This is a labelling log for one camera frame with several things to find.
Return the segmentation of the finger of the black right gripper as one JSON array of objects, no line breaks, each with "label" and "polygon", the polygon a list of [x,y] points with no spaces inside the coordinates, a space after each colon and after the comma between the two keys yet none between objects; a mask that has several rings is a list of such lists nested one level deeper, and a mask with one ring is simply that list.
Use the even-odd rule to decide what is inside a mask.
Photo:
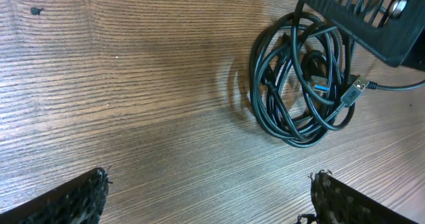
[{"label": "finger of the black right gripper", "polygon": [[300,0],[389,66],[424,66],[424,0]]}]

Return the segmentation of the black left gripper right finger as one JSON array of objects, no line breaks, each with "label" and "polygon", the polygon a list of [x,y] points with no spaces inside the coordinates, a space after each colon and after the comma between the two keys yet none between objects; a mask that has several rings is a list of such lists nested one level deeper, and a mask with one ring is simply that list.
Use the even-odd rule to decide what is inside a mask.
[{"label": "black left gripper right finger", "polygon": [[309,175],[311,202],[315,213],[298,215],[296,224],[398,224],[415,222],[343,182],[335,179],[330,170]]}]

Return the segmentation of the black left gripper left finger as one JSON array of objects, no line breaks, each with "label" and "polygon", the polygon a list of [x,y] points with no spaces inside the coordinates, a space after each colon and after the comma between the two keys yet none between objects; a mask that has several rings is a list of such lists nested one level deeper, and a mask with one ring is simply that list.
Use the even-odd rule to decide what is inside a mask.
[{"label": "black left gripper left finger", "polygon": [[1,214],[3,224],[98,224],[109,191],[108,173],[94,168]]}]

